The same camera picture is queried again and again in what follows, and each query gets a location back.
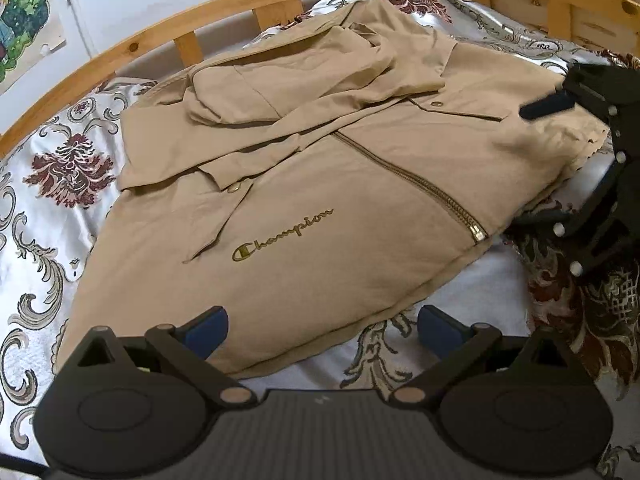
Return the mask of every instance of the white bedding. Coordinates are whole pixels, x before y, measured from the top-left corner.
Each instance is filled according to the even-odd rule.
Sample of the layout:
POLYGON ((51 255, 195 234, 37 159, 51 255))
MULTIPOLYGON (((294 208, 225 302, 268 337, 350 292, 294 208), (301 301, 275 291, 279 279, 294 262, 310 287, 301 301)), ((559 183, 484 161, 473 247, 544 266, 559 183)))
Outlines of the white bedding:
MULTIPOLYGON (((300 20, 352 1, 322 0, 300 20)), ((390 1, 422 25, 556 72, 564 73, 572 60, 609 62, 466 0, 390 1)), ((255 41, 283 28, 270 28, 255 41)), ((42 462, 31 417, 52 381, 52 362, 76 283, 118 196, 114 178, 124 163, 118 116, 153 84, 118 79, 97 89, 33 132, 0 166, 1 452, 42 462)), ((562 204, 579 205, 599 180, 611 159, 606 149, 601 151, 588 169, 557 192, 562 204)), ((466 324, 485 321, 505 334, 525 335, 532 303, 528 283, 518 253, 496 238, 484 257, 428 302, 466 324)), ((274 387, 375 387, 388 394, 435 361, 417 340, 419 306, 370 326, 358 338, 323 354, 245 384, 259 394, 274 387)), ((602 472, 611 479, 640 478, 640 430, 625 416, 640 413, 640 390, 635 384, 615 400, 620 397, 615 381, 603 376, 600 383, 616 413, 614 447, 602 472)), ((0 478, 15 477, 0 471, 0 478)))

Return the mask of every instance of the white wall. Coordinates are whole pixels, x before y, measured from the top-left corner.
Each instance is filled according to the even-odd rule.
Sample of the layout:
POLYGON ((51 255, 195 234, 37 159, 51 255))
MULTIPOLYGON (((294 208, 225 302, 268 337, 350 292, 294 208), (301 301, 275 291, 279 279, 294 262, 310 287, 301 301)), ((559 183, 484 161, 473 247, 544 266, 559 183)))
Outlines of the white wall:
MULTIPOLYGON (((50 54, 0 96, 0 132, 52 86, 87 62, 73 14, 65 0, 55 0, 65 27, 67 44, 50 54)), ((76 0, 87 33, 103 52, 124 38, 176 12, 207 0, 76 0)), ((250 13, 226 20, 198 32, 206 55, 245 44, 258 33, 250 13)), ((181 68, 175 49, 168 44, 133 63, 122 75, 162 78, 181 68)))

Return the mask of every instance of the wood knot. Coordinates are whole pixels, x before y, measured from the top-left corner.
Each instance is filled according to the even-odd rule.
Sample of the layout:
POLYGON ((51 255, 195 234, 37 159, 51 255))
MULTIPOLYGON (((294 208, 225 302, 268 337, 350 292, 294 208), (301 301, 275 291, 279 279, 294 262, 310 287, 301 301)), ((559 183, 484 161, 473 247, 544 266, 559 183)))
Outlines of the wood knot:
POLYGON ((638 6, 635 6, 631 2, 623 0, 622 10, 624 10, 627 14, 630 14, 631 16, 635 16, 638 13, 638 6))

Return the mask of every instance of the wooden bed rail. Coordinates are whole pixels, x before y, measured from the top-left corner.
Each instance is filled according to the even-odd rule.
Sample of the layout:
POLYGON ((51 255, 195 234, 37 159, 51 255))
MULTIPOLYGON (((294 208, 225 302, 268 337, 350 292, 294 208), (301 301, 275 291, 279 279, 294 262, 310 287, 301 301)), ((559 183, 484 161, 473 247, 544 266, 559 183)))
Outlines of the wooden bed rail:
MULTIPOLYGON (((492 0, 475 0, 491 6, 492 0)), ((549 0, 548 34, 564 40, 572 38, 572 8, 590 10, 613 23, 634 31, 640 56, 640 4, 632 0, 549 0)), ((185 67, 204 58, 197 37, 198 28, 252 10, 260 30, 291 22, 302 12, 300 0, 210 0, 162 20, 116 44, 90 60, 61 81, 33 105, 0 137, 0 157, 11 151, 28 133, 47 121, 62 108, 73 104, 113 77, 114 72, 151 50, 173 41, 185 67)))

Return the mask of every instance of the embroidered logo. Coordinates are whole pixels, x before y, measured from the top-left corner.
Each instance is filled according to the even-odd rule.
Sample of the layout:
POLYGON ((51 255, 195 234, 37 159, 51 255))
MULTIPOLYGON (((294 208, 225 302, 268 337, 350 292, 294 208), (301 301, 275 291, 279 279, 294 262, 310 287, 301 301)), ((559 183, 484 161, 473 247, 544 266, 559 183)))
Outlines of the embroidered logo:
POLYGON ((286 231, 281 232, 278 235, 275 235, 273 238, 268 238, 265 242, 259 242, 258 240, 254 240, 253 242, 247 242, 239 246, 233 253, 232 258, 235 262, 241 262, 242 260, 246 260, 249 256, 255 253, 255 251, 259 251, 260 249, 273 244, 274 242, 284 238, 285 236, 289 236, 293 233, 298 236, 302 236, 302 229, 306 229, 307 227, 315 224, 316 222, 321 221, 322 218, 325 218, 327 215, 333 213, 333 209, 328 209, 327 211, 323 211, 314 216, 311 220, 308 216, 305 216, 305 222, 294 225, 291 229, 287 229, 286 231))

